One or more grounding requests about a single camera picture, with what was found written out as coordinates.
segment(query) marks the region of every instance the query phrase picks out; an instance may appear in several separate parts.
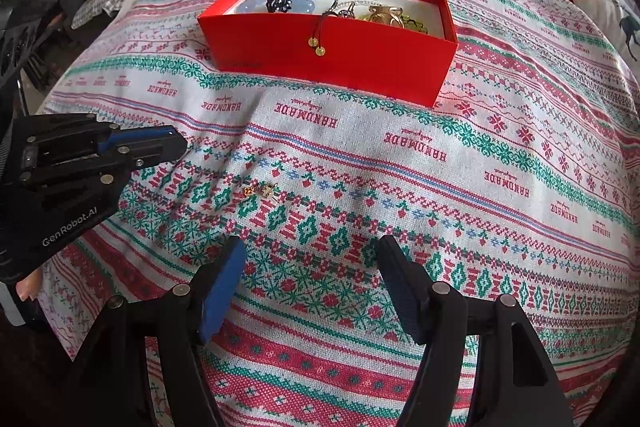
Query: open red box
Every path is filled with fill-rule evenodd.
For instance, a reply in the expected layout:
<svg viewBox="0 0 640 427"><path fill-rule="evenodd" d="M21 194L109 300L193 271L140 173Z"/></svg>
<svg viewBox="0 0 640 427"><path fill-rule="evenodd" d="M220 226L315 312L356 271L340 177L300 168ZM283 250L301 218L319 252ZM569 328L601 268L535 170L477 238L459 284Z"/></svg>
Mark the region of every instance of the open red box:
<svg viewBox="0 0 640 427"><path fill-rule="evenodd" d="M220 71L322 82L433 107L458 47L447 0L408 0L437 8L440 36L325 17L322 57L308 45L319 15L229 13L240 1L217 0L198 17Z"/></svg>

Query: gingham fabric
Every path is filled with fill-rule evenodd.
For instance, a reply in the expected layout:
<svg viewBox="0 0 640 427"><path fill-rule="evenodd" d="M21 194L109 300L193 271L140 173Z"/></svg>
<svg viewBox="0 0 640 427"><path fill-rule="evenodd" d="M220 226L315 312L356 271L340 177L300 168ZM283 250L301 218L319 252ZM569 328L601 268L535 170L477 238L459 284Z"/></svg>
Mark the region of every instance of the gingham fabric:
<svg viewBox="0 0 640 427"><path fill-rule="evenodd" d="M172 124L189 143L177 164L135 172L120 211L46 265L40 303L69 354L111 295L162 295L237 234L244 275L201 350L228 424L392 426L422 348L376 269L391 233L432 279L513 295L581 423L638 311L638 84L593 23L566 0L448 0L460 47L426 109L216 71L196 21L214 1L136 0L46 100L124 128ZM353 57L372 58L398 60L384 42ZM264 182L274 198L244 190ZM477 349L468 338L452 425ZM152 341L148 355L170 425Z"/></svg>
<svg viewBox="0 0 640 427"><path fill-rule="evenodd" d="M74 30L78 29L94 17L100 15L101 12L105 12L108 16L111 16L120 10L123 3L124 0L86 0L74 15L71 27Z"/></svg>

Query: blue gripper pad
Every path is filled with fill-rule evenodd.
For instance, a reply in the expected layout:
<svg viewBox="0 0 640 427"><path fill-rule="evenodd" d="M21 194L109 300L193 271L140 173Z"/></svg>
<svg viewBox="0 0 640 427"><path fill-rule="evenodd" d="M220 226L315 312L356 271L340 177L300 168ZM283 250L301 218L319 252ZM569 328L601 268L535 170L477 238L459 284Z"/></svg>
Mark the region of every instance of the blue gripper pad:
<svg viewBox="0 0 640 427"><path fill-rule="evenodd" d="M220 331L222 320L231 306L231 299L236 292L246 261L244 243L239 237L229 238L220 252L220 255L224 254L226 254L226 263L220 267L216 282L202 305L202 319L198 333L203 344L207 344L211 336Z"/></svg>

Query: bed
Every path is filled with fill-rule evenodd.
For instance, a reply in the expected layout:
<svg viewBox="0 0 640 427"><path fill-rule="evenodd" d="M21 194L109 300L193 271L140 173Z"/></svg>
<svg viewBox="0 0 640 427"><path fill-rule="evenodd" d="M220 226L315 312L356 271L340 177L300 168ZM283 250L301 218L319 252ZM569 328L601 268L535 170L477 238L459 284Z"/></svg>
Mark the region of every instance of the bed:
<svg viewBox="0 0 640 427"><path fill-rule="evenodd" d="M434 280L516 297L583 422L639 295L638 84L594 23L567 0L448 0L460 46L425 109L216 71L196 21L213 1L131 0L43 105L171 124L189 143L177 164L135 172L120 211L46 264L40 305L69 355L111 295L159 296L236 234L248 262L201 353L228 424L394 425L422 348L375 267L375 239L392 233ZM245 196L261 182L274 198ZM455 426L477 347L469 337Z"/></svg>

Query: metal bolt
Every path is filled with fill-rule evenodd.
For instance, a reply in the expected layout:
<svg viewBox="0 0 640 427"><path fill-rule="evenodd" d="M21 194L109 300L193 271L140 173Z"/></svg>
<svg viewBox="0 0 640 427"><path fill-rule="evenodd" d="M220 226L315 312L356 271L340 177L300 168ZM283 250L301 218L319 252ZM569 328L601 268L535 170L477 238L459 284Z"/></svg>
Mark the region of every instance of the metal bolt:
<svg viewBox="0 0 640 427"><path fill-rule="evenodd" d="M513 308L516 305L516 299L513 295L505 293L500 295L500 302L509 308Z"/></svg>
<svg viewBox="0 0 640 427"><path fill-rule="evenodd" d="M174 292L174 295L177 297L184 297L190 291L191 291L191 286L185 283L175 285L174 289L172 290L172 292Z"/></svg>
<svg viewBox="0 0 640 427"><path fill-rule="evenodd" d="M434 282L432 288L434 292L439 293L440 295L446 295L451 290L449 285L442 281Z"/></svg>
<svg viewBox="0 0 640 427"><path fill-rule="evenodd" d="M114 295L107 301L107 306L111 310L117 310L124 304L124 297L122 295Z"/></svg>

